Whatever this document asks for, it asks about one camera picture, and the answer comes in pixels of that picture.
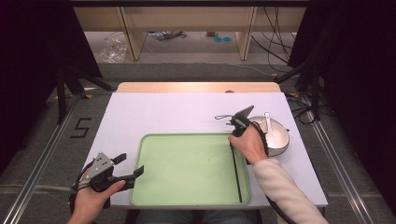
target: plastic bag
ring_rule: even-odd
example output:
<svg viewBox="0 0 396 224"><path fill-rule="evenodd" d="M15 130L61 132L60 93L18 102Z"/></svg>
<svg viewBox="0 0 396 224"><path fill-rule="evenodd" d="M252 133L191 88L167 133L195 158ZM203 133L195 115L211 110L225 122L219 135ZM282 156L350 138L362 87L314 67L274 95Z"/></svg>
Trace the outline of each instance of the plastic bag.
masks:
<svg viewBox="0 0 396 224"><path fill-rule="evenodd" d="M149 37L156 38L158 40L172 39L178 36L186 37L186 32L182 31L154 31L148 32Z"/></svg>
<svg viewBox="0 0 396 224"><path fill-rule="evenodd" d="M110 36L100 57L105 63L122 63L125 60L126 47L117 38Z"/></svg>

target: metal rail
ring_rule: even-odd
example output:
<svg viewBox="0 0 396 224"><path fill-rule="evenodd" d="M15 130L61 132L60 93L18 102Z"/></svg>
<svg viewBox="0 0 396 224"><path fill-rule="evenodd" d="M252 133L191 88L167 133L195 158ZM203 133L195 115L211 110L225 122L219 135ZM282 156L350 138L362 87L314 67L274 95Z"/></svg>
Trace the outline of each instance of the metal rail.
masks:
<svg viewBox="0 0 396 224"><path fill-rule="evenodd" d="M306 96L303 96L303 102L311 105ZM314 118L311 112L308 113L308 117L311 119ZM359 223L374 223L363 198L359 195L358 190L349 178L349 175L338 157L337 152L332 146L329 136L324 131L321 122L319 120L315 121L313 123L313 127Z"/></svg>
<svg viewBox="0 0 396 224"><path fill-rule="evenodd" d="M80 98L81 98L80 95L74 95L72 97L69 107L67 109L68 112L66 113L64 120L56 126L44 151L41 153L40 158L35 164L35 168L33 169L32 173L30 173L28 179L24 183L14 204L12 204L12 206L10 207L6 219L3 222L4 224L18 223L20 221L20 218L25 208L32 197L32 194L35 190L35 186L38 184L38 181L43 175L50 161L50 158L52 157L53 151L58 146L62 134L64 133L64 128L67 126L70 117L73 114L74 108Z"/></svg>

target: wooden edge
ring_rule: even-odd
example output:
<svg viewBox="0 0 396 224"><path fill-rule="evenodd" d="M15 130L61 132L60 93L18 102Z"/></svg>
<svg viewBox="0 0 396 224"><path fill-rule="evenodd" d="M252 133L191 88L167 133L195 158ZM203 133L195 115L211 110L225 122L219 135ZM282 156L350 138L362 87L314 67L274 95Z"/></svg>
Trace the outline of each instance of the wooden edge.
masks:
<svg viewBox="0 0 396 224"><path fill-rule="evenodd" d="M281 92L275 82L122 82L117 92Z"/></svg>

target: black curtain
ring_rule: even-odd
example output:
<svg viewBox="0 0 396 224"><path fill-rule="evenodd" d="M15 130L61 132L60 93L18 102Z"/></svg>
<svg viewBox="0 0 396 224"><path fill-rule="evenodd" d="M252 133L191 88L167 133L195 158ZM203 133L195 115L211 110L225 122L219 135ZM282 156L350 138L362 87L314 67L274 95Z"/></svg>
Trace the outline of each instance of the black curtain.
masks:
<svg viewBox="0 0 396 224"><path fill-rule="evenodd" d="M323 46L326 66L320 75L351 145L396 216L396 2L349 4L336 38ZM322 32L320 25L335 8L313 4L307 9L291 66L306 60Z"/></svg>
<svg viewBox="0 0 396 224"><path fill-rule="evenodd" d="M23 147L56 86L59 70L100 77L68 1L0 1L0 174Z"/></svg>

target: green tray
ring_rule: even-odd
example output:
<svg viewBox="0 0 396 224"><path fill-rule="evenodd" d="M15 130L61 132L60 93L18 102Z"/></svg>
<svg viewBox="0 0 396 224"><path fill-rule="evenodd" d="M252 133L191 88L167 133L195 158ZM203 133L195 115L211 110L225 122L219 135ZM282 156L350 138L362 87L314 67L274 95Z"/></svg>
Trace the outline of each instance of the green tray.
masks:
<svg viewBox="0 0 396 224"><path fill-rule="evenodd" d="M134 205L240 204L250 198L245 158L233 152L228 133L148 134L142 138Z"/></svg>

